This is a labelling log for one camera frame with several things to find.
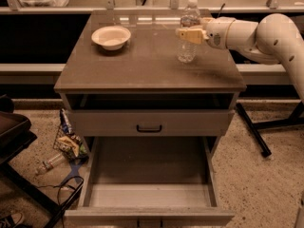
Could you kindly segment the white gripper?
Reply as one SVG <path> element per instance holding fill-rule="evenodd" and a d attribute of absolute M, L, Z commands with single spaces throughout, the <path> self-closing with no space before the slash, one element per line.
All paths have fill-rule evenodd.
<path fill-rule="evenodd" d="M 177 37 L 183 41 L 200 45 L 207 40 L 207 44 L 211 48 L 227 49 L 226 41 L 228 30 L 235 22 L 235 18 L 220 17 L 201 17 L 191 23 L 192 27 L 202 28 L 177 28 L 175 33 Z"/>

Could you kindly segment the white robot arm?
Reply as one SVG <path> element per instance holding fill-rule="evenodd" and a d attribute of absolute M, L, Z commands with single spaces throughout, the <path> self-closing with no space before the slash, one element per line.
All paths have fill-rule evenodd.
<path fill-rule="evenodd" d="M 280 62 L 298 93 L 303 92 L 303 39 L 294 22 L 271 14 L 261 22 L 203 18 L 200 28 L 213 48 L 232 49 L 260 63 Z M 219 145 L 214 165 L 219 198 L 235 217 L 225 228 L 294 228 L 302 210 L 303 128 L 264 135 L 273 155 L 263 159 L 257 143 L 240 121 L 233 120 Z"/>

